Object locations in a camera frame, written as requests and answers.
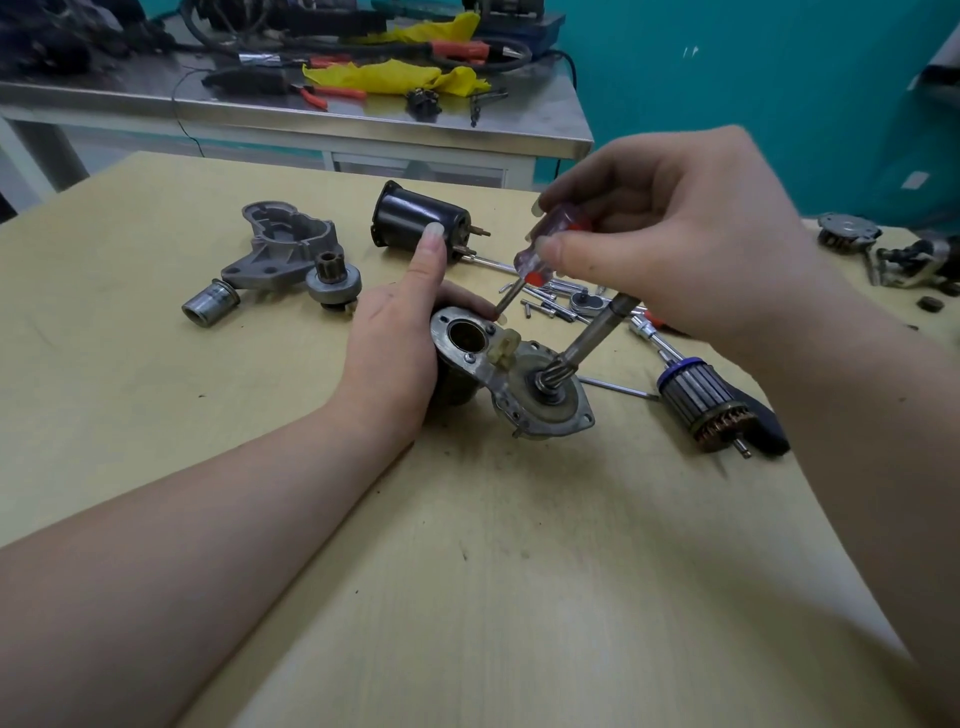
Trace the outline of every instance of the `person's left hand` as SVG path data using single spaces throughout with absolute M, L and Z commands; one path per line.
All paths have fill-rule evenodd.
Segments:
M 400 282 L 362 293 L 353 315 L 347 361 L 334 397 L 358 416 L 389 428 L 399 448 L 417 437 L 437 383 L 433 311 L 458 305 L 495 318 L 492 303 L 445 281 L 445 271 L 444 228 L 430 223 Z

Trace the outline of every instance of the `hand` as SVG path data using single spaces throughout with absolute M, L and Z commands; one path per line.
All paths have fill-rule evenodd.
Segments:
M 361 294 L 334 397 L 358 417 L 389 429 L 398 449 L 413 442 L 437 383 L 430 337 L 436 308 L 458 305 L 493 320 L 492 303 L 444 280 L 444 227 L 430 223 L 400 283 Z
M 560 202 L 580 206 L 597 232 L 544 242 L 558 271 L 637 296 L 714 345 L 758 345 L 848 290 L 738 127 L 617 139 L 553 182 L 539 205 Z

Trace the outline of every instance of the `stainless steel table top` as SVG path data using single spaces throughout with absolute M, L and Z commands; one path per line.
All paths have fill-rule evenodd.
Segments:
M 175 36 L 181 35 L 177 32 L 181 29 L 173 27 L 179 22 L 168 23 Z M 191 73 L 215 67 L 214 59 L 206 56 L 136 57 L 115 61 L 114 66 L 70 79 L 0 81 L 0 106 L 170 119 L 176 86 L 177 116 L 184 123 L 565 159 L 583 158 L 593 145 L 570 80 L 550 61 L 493 77 L 493 86 L 506 86 L 510 96 L 484 107 L 476 128 L 470 126 L 469 101 L 454 96 L 441 97 L 444 111 L 436 123 L 420 123 L 407 113 L 406 100 L 400 96 L 371 94 L 366 102 L 331 98 L 324 113 L 311 109 L 297 94 L 219 95 L 201 84 L 204 73 Z

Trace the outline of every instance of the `person's right hand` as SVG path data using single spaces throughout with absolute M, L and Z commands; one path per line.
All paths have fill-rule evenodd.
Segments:
M 547 187 L 539 206 L 561 202 L 580 206 L 596 232 L 538 245 L 558 272 L 637 296 L 715 346 L 797 325 L 846 289 L 738 127 L 617 139 Z

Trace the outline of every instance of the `yellow table top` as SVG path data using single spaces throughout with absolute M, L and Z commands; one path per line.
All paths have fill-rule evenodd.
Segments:
M 138 154 L 0 228 L 0 544 L 321 404 L 346 320 L 305 293 L 245 294 L 212 329 L 180 305 L 249 249 L 240 208 L 258 200 L 332 218 L 365 286 L 397 279 L 408 258 L 370 239 L 383 182 Z M 533 193 L 404 185 L 467 207 L 492 232 L 481 255 L 511 259 L 533 222 Z M 920 292 L 835 259 L 957 346 L 960 303 L 924 313 Z M 508 280 L 448 276 L 492 299 Z M 581 329 L 512 311 L 555 349 Z M 759 395 L 708 346 L 674 343 Z M 582 374 L 652 389 L 660 371 L 623 328 Z M 184 725 L 921 723 L 792 454 L 703 455 L 661 405 L 588 396 L 597 425 L 562 440 L 512 439 L 483 392 L 433 416 Z

